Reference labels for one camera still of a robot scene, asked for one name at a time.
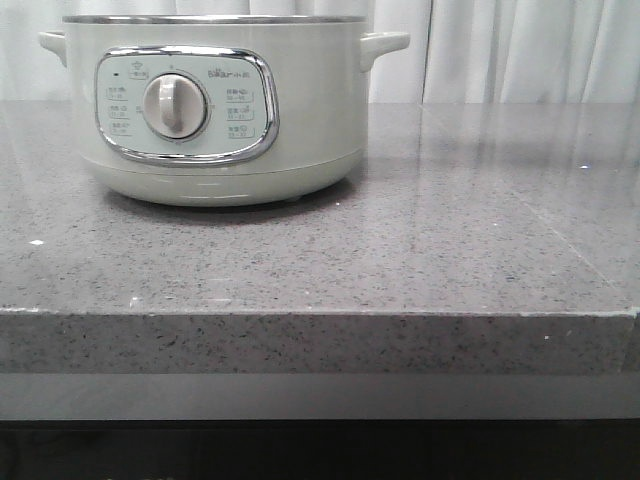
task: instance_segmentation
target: curtain fold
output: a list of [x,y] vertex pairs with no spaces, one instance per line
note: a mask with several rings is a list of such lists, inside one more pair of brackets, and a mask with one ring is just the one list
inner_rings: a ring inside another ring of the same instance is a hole
[[372,102],[638,101],[640,0],[2,0],[0,99],[68,98],[36,33],[64,15],[361,15],[407,31],[376,61]]

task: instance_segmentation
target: granite countertop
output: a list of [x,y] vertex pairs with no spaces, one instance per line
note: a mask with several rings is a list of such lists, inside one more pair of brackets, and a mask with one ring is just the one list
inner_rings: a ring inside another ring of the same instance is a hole
[[372,105],[297,202],[98,184],[70,105],[0,103],[0,373],[640,370],[640,109]]

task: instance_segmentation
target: white cooker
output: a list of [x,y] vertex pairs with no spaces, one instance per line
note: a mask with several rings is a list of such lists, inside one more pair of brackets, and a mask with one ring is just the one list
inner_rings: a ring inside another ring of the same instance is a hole
[[246,205],[361,160],[367,72],[406,33],[361,17],[73,16],[39,34],[71,74],[77,148],[125,195]]

